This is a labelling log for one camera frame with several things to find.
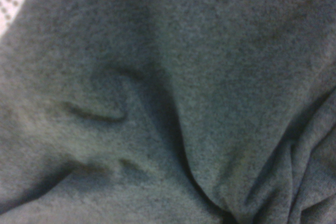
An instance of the gray sweatshirt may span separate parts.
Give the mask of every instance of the gray sweatshirt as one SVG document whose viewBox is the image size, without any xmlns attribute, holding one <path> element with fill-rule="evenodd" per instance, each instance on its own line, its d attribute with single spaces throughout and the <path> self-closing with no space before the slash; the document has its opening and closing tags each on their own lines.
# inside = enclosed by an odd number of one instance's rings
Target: gray sweatshirt
<svg viewBox="0 0 336 224">
<path fill-rule="evenodd" d="M 0 41 L 0 224 L 336 223 L 336 0 L 26 0 Z"/>
</svg>

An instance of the gray fabric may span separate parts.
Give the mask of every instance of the gray fabric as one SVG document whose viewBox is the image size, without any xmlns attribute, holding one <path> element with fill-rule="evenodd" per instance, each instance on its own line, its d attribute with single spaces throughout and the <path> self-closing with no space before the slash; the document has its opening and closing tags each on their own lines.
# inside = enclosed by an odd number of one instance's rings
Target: gray fabric
<svg viewBox="0 0 336 224">
<path fill-rule="evenodd" d="M 0 44 L 0 223 L 334 224 L 335 14 L 26 0 Z"/>
</svg>

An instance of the fleece fabric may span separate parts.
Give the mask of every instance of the fleece fabric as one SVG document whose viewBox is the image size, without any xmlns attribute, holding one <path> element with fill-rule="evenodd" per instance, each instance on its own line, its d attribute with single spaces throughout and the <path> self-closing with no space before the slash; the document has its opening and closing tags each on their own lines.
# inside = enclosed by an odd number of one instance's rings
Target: fleece fabric
<svg viewBox="0 0 336 224">
<path fill-rule="evenodd" d="M 335 224 L 336 0 L 26 0 L 0 41 L 1 224 Z"/>
</svg>

